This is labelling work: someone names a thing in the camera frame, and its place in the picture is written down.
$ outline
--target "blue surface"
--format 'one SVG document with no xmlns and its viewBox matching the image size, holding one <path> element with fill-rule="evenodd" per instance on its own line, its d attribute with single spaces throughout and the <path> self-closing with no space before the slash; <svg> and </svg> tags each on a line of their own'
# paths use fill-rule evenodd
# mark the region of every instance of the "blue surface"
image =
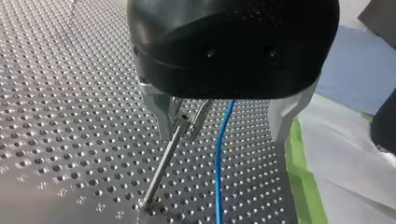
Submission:
<svg viewBox="0 0 396 224">
<path fill-rule="evenodd" d="M 340 26 L 317 92 L 375 114 L 396 88 L 396 49 L 380 36 Z"/>
</svg>

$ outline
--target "perforated metal table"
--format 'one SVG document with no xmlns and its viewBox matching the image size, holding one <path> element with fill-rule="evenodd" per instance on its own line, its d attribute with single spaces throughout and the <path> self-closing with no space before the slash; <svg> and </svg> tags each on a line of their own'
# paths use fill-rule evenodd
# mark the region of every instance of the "perforated metal table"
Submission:
<svg viewBox="0 0 396 224">
<path fill-rule="evenodd" d="M 142 212 L 167 143 L 137 87 L 124 3 L 0 1 L 0 222 L 214 223 L 226 102 L 179 144 L 154 210 Z M 199 102 L 182 107 L 196 113 Z M 227 223 L 296 223 L 267 108 L 235 105 L 222 157 Z"/>
</svg>

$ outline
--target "green tape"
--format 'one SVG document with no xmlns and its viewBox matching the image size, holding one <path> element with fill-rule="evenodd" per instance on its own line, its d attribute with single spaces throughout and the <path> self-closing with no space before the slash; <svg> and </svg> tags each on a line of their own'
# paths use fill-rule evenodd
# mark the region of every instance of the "green tape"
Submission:
<svg viewBox="0 0 396 224">
<path fill-rule="evenodd" d="M 286 167 L 299 223 L 328 223 L 318 185 L 312 173 L 306 168 L 301 125 L 297 119 L 291 124 L 285 149 Z"/>
<path fill-rule="evenodd" d="M 364 112 L 361 112 L 361 117 L 367 119 L 370 123 L 373 122 L 373 116 Z"/>
</svg>

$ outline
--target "black object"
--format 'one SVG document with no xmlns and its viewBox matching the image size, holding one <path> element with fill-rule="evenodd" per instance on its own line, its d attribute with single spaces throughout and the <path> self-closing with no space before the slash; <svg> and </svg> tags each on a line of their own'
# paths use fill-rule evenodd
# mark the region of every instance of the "black object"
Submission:
<svg viewBox="0 0 396 224">
<path fill-rule="evenodd" d="M 373 117 L 371 137 L 376 145 L 396 155 L 396 90 Z"/>
<path fill-rule="evenodd" d="M 359 20 L 373 33 L 396 48 L 396 1 L 371 0 L 359 15 Z"/>
<path fill-rule="evenodd" d="M 129 0 L 137 74 L 183 98 L 275 99 L 318 78 L 337 0 Z"/>
</svg>

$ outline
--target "blue wire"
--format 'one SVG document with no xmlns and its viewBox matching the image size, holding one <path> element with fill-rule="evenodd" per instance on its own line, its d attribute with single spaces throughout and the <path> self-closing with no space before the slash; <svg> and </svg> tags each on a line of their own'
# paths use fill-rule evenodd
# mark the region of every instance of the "blue wire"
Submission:
<svg viewBox="0 0 396 224">
<path fill-rule="evenodd" d="M 233 104 L 235 100 L 228 103 L 227 112 L 225 113 L 224 121 L 218 133 L 218 141 L 216 145 L 216 174 L 215 174 L 215 193 L 216 193 L 216 223 L 222 224 L 222 207 L 221 207 L 221 141 L 227 127 L 228 120 L 233 113 Z"/>
</svg>

